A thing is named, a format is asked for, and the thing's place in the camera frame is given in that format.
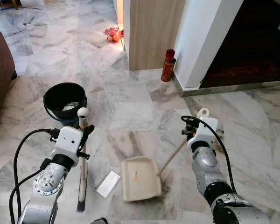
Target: dustpan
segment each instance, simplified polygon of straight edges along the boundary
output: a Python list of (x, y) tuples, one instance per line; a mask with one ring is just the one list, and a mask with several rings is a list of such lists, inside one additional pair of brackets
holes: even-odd
[[(208, 117), (209, 113), (210, 111), (207, 108), (202, 108), (197, 117)], [(122, 161), (123, 200), (125, 202), (132, 202), (160, 196), (162, 194), (161, 173), (186, 142), (186, 139), (182, 141), (160, 171), (158, 171), (155, 160), (145, 156), (137, 156)]]

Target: dustpan handle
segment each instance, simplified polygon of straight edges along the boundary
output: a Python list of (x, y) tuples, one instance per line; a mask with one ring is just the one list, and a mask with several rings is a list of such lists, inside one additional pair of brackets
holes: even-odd
[(181, 150), (181, 148), (183, 147), (183, 145), (187, 142), (187, 139), (185, 139), (184, 141), (182, 141), (180, 143), (180, 145), (177, 147), (177, 149), (174, 151), (174, 153), (172, 153), (172, 155), (167, 159), (167, 161), (165, 162), (164, 166), (162, 167), (162, 169), (160, 169), (160, 171), (157, 173), (157, 176), (160, 176), (161, 173), (163, 172), (163, 170), (166, 168), (166, 166), (170, 163), (170, 161), (175, 157), (175, 155)]

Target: bucket handle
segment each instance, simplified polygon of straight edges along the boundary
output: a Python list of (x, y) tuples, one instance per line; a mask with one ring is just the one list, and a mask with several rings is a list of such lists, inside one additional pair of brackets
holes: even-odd
[[(85, 101), (85, 107), (86, 107), (86, 106), (87, 106), (87, 97), (84, 98), (84, 101)], [(78, 121), (78, 120), (79, 120), (79, 118), (74, 118), (74, 119), (72, 119), (72, 120), (66, 120), (66, 119), (60, 120), (60, 119), (57, 119), (56, 117), (54, 117), (54, 116), (49, 112), (49, 110), (47, 109), (47, 106), (45, 105), (45, 96), (43, 96), (43, 106), (44, 106), (45, 111), (47, 112), (47, 114), (48, 114), (51, 118), (53, 118), (54, 120), (57, 120), (57, 121), (59, 121), (59, 122), (63, 122), (63, 123), (72, 123), (72, 122), (75, 122), (75, 121)]]

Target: gray baseboard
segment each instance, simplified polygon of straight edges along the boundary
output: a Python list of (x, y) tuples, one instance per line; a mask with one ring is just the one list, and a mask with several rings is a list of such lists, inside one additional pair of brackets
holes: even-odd
[(175, 74), (173, 74), (172, 79), (174, 81), (174, 84), (176, 86), (176, 89), (177, 89), (178, 93), (182, 97), (215, 94), (215, 93), (223, 93), (223, 92), (253, 90), (253, 89), (261, 89), (261, 88), (267, 88), (267, 87), (280, 86), (280, 81), (275, 81), (275, 82), (266, 82), (266, 83), (252, 83), (252, 84), (242, 84), (242, 85), (219, 86), (219, 87), (203, 88), (203, 89), (199, 89), (199, 90), (183, 91), (183, 89), (182, 89), (180, 83), (178, 82)]

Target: red fire extinguisher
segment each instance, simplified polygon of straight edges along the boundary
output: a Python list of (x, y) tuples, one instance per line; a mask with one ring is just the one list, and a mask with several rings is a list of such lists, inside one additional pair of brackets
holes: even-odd
[(163, 72), (161, 76), (161, 80), (164, 82), (169, 82), (173, 74), (173, 68), (176, 62), (176, 59), (174, 58), (174, 54), (175, 51), (173, 49), (169, 49), (166, 52), (166, 58), (165, 58)]

